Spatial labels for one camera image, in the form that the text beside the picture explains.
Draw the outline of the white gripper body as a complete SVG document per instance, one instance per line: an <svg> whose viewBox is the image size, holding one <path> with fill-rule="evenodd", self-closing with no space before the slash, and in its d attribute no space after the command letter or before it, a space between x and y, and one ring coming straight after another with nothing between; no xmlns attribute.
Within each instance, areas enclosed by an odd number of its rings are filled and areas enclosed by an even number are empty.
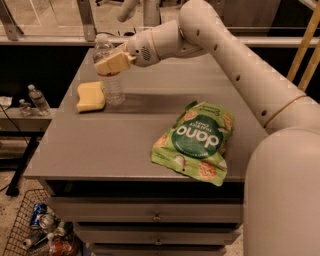
<svg viewBox="0 0 320 256"><path fill-rule="evenodd" d="M127 49L134 58L133 64L136 66L148 67L160 62L151 30L145 30L132 36L128 40Z"/></svg>

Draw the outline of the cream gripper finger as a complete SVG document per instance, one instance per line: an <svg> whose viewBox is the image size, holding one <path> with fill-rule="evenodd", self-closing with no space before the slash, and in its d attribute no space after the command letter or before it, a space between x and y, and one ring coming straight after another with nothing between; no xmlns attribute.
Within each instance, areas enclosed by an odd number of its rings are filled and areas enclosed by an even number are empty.
<svg viewBox="0 0 320 256"><path fill-rule="evenodd" d="M136 57L131 56L128 52L120 51L98 61L95 68L100 75L118 73L128 70L135 59Z"/></svg>

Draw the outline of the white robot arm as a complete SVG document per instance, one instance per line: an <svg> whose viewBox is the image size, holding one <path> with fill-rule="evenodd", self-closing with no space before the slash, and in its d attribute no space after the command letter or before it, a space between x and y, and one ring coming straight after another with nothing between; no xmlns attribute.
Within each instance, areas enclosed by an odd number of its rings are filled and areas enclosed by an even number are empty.
<svg viewBox="0 0 320 256"><path fill-rule="evenodd" d="M206 50L266 130L248 163L245 256L320 256L320 105L234 37L205 0L96 65L106 75Z"/></svg>

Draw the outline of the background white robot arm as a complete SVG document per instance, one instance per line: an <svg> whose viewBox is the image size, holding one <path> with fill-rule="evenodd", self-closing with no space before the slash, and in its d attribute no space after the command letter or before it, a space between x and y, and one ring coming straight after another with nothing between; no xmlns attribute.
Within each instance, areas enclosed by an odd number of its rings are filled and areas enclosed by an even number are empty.
<svg viewBox="0 0 320 256"><path fill-rule="evenodd" d="M138 15L144 28L161 24L160 0L123 0L117 20L124 23Z"/></svg>

